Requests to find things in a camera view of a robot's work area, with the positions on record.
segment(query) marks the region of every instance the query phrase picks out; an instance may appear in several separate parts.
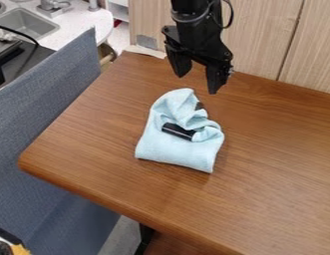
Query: black cable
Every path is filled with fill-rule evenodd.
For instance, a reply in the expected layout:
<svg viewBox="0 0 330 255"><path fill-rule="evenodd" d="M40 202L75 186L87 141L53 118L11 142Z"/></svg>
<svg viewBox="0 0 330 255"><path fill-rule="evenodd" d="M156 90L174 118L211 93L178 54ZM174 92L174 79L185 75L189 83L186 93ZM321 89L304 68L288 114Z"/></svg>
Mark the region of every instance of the black cable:
<svg viewBox="0 0 330 255"><path fill-rule="evenodd" d="M230 0L222 0L222 1L224 1L225 3L228 4L229 9L230 9L230 12L231 12L230 13L230 16L229 16L228 24L223 27L223 29L227 29L230 26L232 26L232 24L233 24L233 20L234 20L234 9L233 9L233 6L232 6Z"/></svg>
<svg viewBox="0 0 330 255"><path fill-rule="evenodd" d="M1 26L1 25L0 25L0 29L7 30L7 31L12 32L12 33L14 33L14 34L17 34L17 35L20 35L20 36L26 37L26 38L30 39L30 40L36 45L36 47L39 46L39 43L37 42L37 40L35 40L34 38L30 37L29 35L26 35L26 34L24 34L24 33L21 33L21 32L19 32L19 31L16 31L16 30L14 30L14 29L7 28L7 27L5 27L5 26Z"/></svg>
<svg viewBox="0 0 330 255"><path fill-rule="evenodd" d="M229 9L230 9L230 12L231 12L231 13L230 13L230 16L229 16L229 20L228 20L227 25L224 26L224 27L222 27L222 26L220 25L220 23L215 19L215 17L214 17L213 15L210 15L210 16L211 16L212 20L214 21L214 23L215 23L220 29L227 29L227 28L229 28L229 27L233 24L233 20L234 20L234 9L233 9L233 6L232 6L230 0L222 0L222 1L224 1L225 3L228 4Z"/></svg>

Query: wooden cabinet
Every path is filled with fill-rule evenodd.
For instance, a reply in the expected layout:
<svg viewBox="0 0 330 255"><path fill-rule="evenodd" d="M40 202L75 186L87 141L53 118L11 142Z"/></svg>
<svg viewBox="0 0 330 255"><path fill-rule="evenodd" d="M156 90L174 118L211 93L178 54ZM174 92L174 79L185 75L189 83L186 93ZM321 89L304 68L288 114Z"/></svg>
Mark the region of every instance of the wooden cabinet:
<svg viewBox="0 0 330 255"><path fill-rule="evenodd" d="M306 0L280 81L330 93L330 0Z"/></svg>
<svg viewBox="0 0 330 255"><path fill-rule="evenodd" d="M161 29L164 25L173 24L170 17L170 8L170 0L131 0L130 29L132 44L147 46L144 42L140 42L140 38L144 40L149 38L149 41L151 41L150 48L164 51L165 36L161 33Z"/></svg>
<svg viewBox="0 0 330 255"><path fill-rule="evenodd" d="M231 0L222 33L235 70L330 93L330 0ZM132 0L131 38L163 51L170 0ZM229 10L223 5L226 21Z"/></svg>

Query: wooden table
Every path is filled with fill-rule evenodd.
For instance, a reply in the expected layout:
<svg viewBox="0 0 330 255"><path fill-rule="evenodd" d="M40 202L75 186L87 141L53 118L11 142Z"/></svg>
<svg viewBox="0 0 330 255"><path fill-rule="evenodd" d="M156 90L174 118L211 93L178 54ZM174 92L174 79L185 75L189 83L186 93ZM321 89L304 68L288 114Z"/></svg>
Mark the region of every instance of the wooden table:
<svg viewBox="0 0 330 255"><path fill-rule="evenodd" d="M211 175L134 158L152 103L183 87L223 126ZM199 254L330 255L330 95L238 73L210 96L200 67L180 80L123 53L19 165Z"/></svg>

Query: light blue cloth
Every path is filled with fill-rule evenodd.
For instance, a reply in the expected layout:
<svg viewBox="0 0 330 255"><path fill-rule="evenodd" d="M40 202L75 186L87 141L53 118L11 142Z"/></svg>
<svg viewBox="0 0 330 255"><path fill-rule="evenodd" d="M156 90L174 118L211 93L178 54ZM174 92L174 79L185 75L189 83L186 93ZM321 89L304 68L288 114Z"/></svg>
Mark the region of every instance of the light blue cloth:
<svg viewBox="0 0 330 255"><path fill-rule="evenodd" d="M199 102L192 89L168 92L152 106L136 158L172 163L212 173L216 154L224 141L220 126L207 111L195 110ZM165 123L196 130L192 141L162 131Z"/></svg>

